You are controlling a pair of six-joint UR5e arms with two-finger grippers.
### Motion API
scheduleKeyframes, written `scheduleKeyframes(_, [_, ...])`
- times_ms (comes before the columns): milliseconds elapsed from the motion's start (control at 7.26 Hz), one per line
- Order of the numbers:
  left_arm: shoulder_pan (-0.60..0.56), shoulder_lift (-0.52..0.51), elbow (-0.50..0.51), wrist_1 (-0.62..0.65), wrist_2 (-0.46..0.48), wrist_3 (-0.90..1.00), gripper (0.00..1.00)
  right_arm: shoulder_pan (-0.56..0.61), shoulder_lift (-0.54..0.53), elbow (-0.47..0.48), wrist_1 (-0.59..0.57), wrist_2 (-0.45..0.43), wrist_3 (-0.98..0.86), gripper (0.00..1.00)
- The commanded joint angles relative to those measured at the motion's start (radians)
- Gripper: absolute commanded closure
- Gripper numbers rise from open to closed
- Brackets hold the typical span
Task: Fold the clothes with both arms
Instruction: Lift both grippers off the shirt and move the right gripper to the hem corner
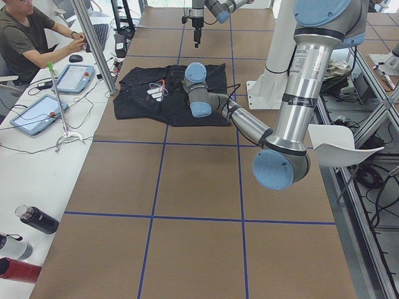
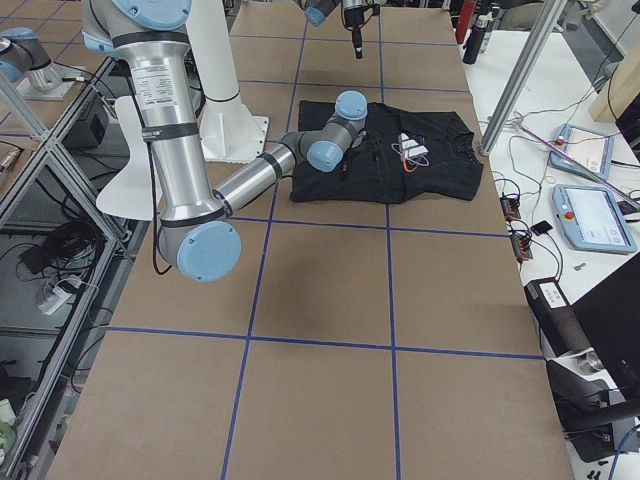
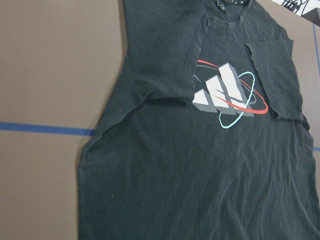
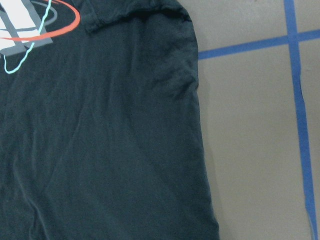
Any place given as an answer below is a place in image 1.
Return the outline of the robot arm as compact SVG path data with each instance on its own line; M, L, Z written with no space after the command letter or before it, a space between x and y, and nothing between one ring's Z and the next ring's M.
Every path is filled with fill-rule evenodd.
M310 169L304 138L312 118L332 52L361 44L365 38L367 1L295 1L291 10L296 28L294 58L282 94L274 128L234 102L229 95L212 93L206 68L187 66L182 88L191 114L204 118L220 113L261 151L252 171L271 190L282 190L300 181Z
M204 9L207 8L210 13L215 17L216 22L220 24L225 23L230 15L237 11L240 7L252 4L254 1L251 0L228 0L220 2L217 0L197 0L191 2L191 7L188 8L187 12L183 13L181 17L181 23L186 24L188 20L191 20L192 27L194 28L193 40L195 48L198 48L201 44L202 28L204 27Z

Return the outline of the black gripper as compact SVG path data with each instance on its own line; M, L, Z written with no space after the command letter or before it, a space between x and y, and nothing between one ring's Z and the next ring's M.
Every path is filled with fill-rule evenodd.
M201 19L193 19L194 27L194 42L195 44L201 43Z

